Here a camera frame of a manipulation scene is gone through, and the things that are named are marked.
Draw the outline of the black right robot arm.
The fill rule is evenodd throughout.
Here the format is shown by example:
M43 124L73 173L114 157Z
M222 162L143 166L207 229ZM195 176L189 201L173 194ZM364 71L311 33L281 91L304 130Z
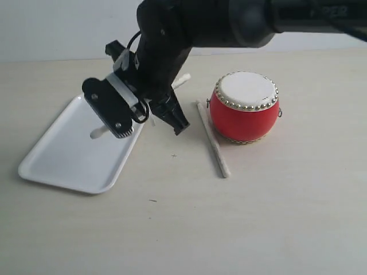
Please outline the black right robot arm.
M193 48L261 48L278 33L344 33L366 40L365 1L143 1L135 52L106 45L104 79L86 79L84 99L116 138L154 115L175 134L188 126L172 83Z

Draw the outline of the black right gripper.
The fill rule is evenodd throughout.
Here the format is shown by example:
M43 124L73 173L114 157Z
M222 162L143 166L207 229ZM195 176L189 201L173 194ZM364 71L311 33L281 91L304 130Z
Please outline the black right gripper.
M138 99L149 103L151 113L179 135L190 124L171 85L192 49L190 40L185 34L134 34L127 47L137 38L135 72L128 83ZM81 88L89 106L116 138L132 135L132 111L108 80L88 78Z

